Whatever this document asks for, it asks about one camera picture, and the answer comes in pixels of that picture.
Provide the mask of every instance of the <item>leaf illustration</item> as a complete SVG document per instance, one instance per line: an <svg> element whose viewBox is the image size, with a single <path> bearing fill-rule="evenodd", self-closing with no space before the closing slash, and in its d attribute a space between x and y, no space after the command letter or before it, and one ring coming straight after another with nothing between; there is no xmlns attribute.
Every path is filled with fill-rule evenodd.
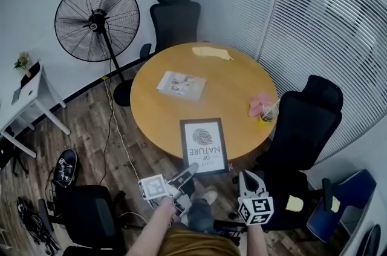
<svg viewBox="0 0 387 256"><path fill-rule="evenodd" d="M201 128L198 128L196 129L194 132L193 132L193 135L192 135L192 138L193 140L199 144L199 145L208 145L208 144L212 144L212 138L211 138L211 135L210 133L205 130L205 129L201 129Z"/></svg>

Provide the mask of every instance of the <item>small plant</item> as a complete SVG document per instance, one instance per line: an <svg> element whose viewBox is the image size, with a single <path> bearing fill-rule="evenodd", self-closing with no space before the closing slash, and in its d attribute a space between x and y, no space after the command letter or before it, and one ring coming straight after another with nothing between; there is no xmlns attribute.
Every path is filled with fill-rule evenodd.
<svg viewBox="0 0 387 256"><path fill-rule="evenodd" d="M27 68L27 65L30 63L30 55L26 52L23 51L20 53L18 61L15 62L15 66L13 67L14 69L23 69L25 70Z"/></svg>

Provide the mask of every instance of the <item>chair armrest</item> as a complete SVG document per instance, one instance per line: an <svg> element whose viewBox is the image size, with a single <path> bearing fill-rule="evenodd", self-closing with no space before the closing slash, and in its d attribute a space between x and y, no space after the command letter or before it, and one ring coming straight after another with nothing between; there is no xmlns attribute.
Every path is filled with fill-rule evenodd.
<svg viewBox="0 0 387 256"><path fill-rule="evenodd" d="M330 211L333 202L332 183L330 179L322 179L322 199L324 201L324 210Z"/></svg>
<svg viewBox="0 0 387 256"><path fill-rule="evenodd" d="M53 225L50 222L50 216L48 215L46 201L44 201L44 199L39 199L37 204L39 207L39 216L42 219L44 226L47 228L49 233L54 232Z"/></svg>
<svg viewBox="0 0 387 256"><path fill-rule="evenodd" d="M141 59L148 59L149 53L151 52L151 43L144 44L140 50L140 58Z"/></svg>

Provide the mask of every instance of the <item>table leg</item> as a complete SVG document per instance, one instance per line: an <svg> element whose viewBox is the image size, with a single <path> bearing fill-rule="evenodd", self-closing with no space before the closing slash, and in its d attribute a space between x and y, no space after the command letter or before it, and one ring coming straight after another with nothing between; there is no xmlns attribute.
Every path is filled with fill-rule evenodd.
<svg viewBox="0 0 387 256"><path fill-rule="evenodd" d="M44 71L44 69L42 70L42 75L47 83L47 86L48 86L48 90L50 91L51 95L53 96L53 98L55 99L56 102L60 103L60 105L62 106L62 108L65 108L66 107L66 103L63 101L63 99L60 97L59 93L55 90L53 84L51 84L51 82L48 80L47 76L46 76L46 72Z"/></svg>
<svg viewBox="0 0 387 256"><path fill-rule="evenodd" d="M70 130L58 119L53 113L50 112L48 108L41 104L39 100L35 100L36 106L44 113L46 116L61 129L65 134L69 135Z"/></svg>
<svg viewBox="0 0 387 256"><path fill-rule="evenodd" d="M30 150L28 147L24 146L22 143L17 141L14 137L12 137L8 132L2 131L1 134L12 144L20 148L23 152L27 153L28 155L36 158L36 153L34 153L32 150Z"/></svg>
<svg viewBox="0 0 387 256"><path fill-rule="evenodd" d="M24 119L23 116L19 115L16 119L17 119L18 121L20 121L23 125L28 126L29 129L35 130L35 127L34 127L31 123L27 123L27 121Z"/></svg>

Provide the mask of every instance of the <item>white desk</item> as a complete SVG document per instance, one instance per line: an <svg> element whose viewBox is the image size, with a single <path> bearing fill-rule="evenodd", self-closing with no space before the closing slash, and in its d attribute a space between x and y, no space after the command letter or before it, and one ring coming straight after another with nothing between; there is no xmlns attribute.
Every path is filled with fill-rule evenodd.
<svg viewBox="0 0 387 256"><path fill-rule="evenodd" d="M50 81L47 79L42 65L41 65L40 72L38 72L38 74L35 75L35 77L32 78L32 80L29 81L29 83L22 88L18 101L16 101L13 105L11 105L12 98L13 98L13 91L12 91L12 93L7 93L4 96L0 106L0 134L2 134L7 140L9 140L11 143L16 145L22 151L26 152L28 155L34 158L36 158L36 153L34 153L32 150L24 146L22 143L17 141L15 138L9 135L9 133L5 131L5 129L16 119L22 122L24 125L27 125L28 127L30 127L32 130L35 129L34 126L30 123L27 123L22 116L25 109L28 108L30 105L35 104L65 134L67 135L70 134L70 130L58 118L56 118L54 114L51 113L50 110L46 108L39 100L39 86L43 79L46 82L47 87L52 97L54 98L54 100L56 102L59 102L60 105L63 108L65 108L66 107L65 102L60 98L57 91L54 89Z"/></svg>

